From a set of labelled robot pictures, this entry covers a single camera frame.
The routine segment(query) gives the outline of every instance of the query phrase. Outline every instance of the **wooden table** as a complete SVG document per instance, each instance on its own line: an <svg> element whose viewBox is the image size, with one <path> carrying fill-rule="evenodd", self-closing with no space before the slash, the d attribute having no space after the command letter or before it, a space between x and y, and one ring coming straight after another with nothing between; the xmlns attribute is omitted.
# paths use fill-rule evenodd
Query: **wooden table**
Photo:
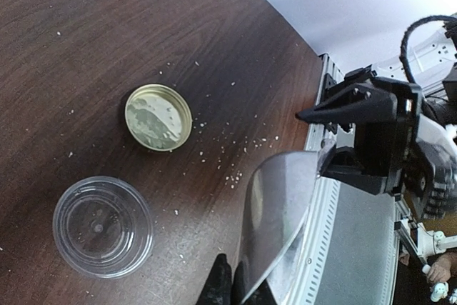
<svg viewBox="0 0 457 305"><path fill-rule="evenodd" d="M316 97L320 59L265 0L0 4L0 304L194 304L215 256L235 263L253 170L303 148L293 114ZM148 83L193 112L172 153L145 151L120 120ZM154 213L154 254L125 279L87 279L54 244L56 202L93 175L129 182Z"/></svg>

